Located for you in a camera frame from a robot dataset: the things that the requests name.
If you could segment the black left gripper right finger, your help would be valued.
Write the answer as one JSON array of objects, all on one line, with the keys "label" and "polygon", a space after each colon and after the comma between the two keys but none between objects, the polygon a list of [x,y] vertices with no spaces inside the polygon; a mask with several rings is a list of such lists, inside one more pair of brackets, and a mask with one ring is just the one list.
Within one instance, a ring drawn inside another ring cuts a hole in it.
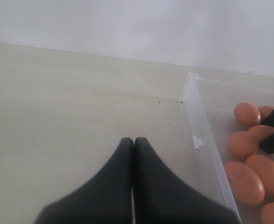
[{"label": "black left gripper right finger", "polygon": [[233,211],[177,177],[149,141],[138,137],[133,155],[133,200],[137,224],[238,224]]}]

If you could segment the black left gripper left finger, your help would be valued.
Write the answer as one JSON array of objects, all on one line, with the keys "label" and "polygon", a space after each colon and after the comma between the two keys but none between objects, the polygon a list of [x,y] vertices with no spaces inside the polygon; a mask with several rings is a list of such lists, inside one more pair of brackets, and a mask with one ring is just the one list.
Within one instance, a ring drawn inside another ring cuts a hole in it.
[{"label": "black left gripper left finger", "polygon": [[36,224],[130,224],[133,141],[122,138],[106,164],[84,185],[47,205]]}]

